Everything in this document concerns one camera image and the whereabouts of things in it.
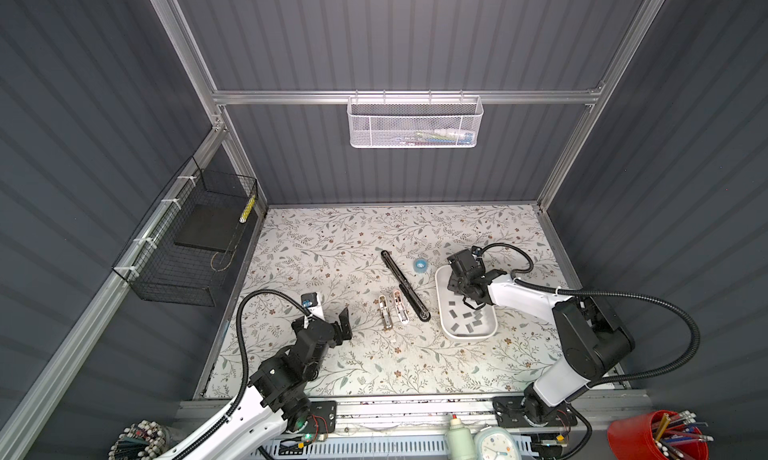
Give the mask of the yellow marker pen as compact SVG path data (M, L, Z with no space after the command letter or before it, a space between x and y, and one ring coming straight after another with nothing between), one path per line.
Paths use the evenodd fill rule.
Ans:
M249 197L244 209L242 210L240 217L239 217L239 223L245 224L248 221L248 218L253 211L253 208L256 204L256 196L252 195Z

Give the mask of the floral table mat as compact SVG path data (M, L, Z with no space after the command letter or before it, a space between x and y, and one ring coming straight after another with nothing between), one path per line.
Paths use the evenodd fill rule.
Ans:
M531 205L348 207L276 209L266 218L247 267L241 301L260 289L293 299L318 292L329 319L349 308L353 337L331 349L311 396L450 394L520 391L561 357L555 328L509 309L497 313L497 332L479 342L448 339L440 325L435 272L447 258L471 246L502 242L519 247L534 262L532 283L563 283L561 268ZM431 313L420 321L405 296L409 323L393 303L398 282L384 264L387 250ZM426 259L419 274L413 261ZM527 264L512 250L494 248L488 268ZM389 303L394 328L383 329L378 298ZM293 343L297 310L271 295L258 296L243 315L249 367ZM203 395L231 398L241 381L237 335L228 330Z

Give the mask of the green glue bottle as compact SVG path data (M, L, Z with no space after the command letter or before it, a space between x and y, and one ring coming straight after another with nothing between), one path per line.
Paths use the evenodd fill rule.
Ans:
M449 421L449 429L445 434L448 458L450 460L475 460L476 447L469 428L455 414Z

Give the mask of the mint alarm clock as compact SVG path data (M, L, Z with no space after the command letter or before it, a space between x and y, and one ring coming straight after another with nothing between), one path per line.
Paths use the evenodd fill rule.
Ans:
M521 460L513 436L501 427L488 427L474 436L478 460Z

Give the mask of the pink staple box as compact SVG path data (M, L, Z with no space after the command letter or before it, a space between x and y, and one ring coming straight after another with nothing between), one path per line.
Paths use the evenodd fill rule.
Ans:
M406 306L403 301L402 293L399 290L394 290L392 297L393 297L393 303L394 303L400 322L403 325L407 325L409 323L409 317L407 314Z

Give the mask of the jar of coloured pencils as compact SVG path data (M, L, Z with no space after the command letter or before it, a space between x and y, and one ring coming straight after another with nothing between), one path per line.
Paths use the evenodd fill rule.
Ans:
M170 447L168 427L142 420L123 429L108 452L109 460L156 459Z

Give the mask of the black stapler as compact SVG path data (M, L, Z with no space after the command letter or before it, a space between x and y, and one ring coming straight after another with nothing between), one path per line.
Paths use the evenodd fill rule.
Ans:
M431 320L431 313L421 298L418 296L410 282L407 280L403 272L394 262L391 253L387 250L382 250L380 255L387 269L392 273L398 282L401 293L405 296L406 300L414 310L417 318L422 322L429 322Z

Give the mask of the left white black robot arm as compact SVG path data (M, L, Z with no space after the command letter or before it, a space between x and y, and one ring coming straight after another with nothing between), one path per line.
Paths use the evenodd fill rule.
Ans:
M299 310L301 317L294 322L295 342L250 373L243 313L252 299L263 295L288 302ZM163 459L244 459L286 431L301 431L311 411L306 385L317 378L327 351L352 339L347 308L339 313L336 322L328 322L319 301L309 308L274 289L246 295L237 307L235 329L242 361L237 394L202 426L162 454Z

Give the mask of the white plastic tray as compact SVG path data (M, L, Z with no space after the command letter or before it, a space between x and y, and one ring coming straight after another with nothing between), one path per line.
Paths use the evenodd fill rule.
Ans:
M457 342L479 342L494 336L498 320L491 307L476 303L448 289L452 270L448 265L435 272L440 325L445 336Z

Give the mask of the blue tape roll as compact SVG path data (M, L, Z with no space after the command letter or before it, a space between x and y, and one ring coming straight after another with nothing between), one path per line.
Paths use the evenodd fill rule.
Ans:
M419 274L426 273L428 268L429 268L429 263L426 259L417 258L413 261L413 270L416 273L419 273Z

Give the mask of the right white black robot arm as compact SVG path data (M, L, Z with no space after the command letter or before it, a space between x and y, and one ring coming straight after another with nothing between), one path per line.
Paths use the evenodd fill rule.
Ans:
M494 248L520 254L527 265L509 272L487 269L484 254ZM508 308L555 326L562 358L525 388L516 408L533 426L548 425L568 403L593 387L671 373L691 361L699 350L700 329L692 316L678 306L642 294L571 290L527 282L522 276L533 271L534 262L517 246L502 242L473 246L449 256L447 262L451 270L447 290L459 295L468 307ZM609 377L607 373L635 348L635 340L607 301L609 298L638 300L676 315L690 332L688 346L663 366Z

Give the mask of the beige staple box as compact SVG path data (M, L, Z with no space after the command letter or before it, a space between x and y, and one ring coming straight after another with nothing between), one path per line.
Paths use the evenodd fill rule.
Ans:
M380 311L381 319L383 323L383 329L385 331L392 330L394 328L394 324L393 324L391 312L389 309L388 300L384 295L381 295L378 298L378 306L379 306L379 311Z

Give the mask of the red pencil cup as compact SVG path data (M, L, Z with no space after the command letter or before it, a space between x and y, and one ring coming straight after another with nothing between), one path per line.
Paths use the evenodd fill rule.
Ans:
M614 421L606 435L617 459L701 460L714 441L705 427L691 411L658 410Z

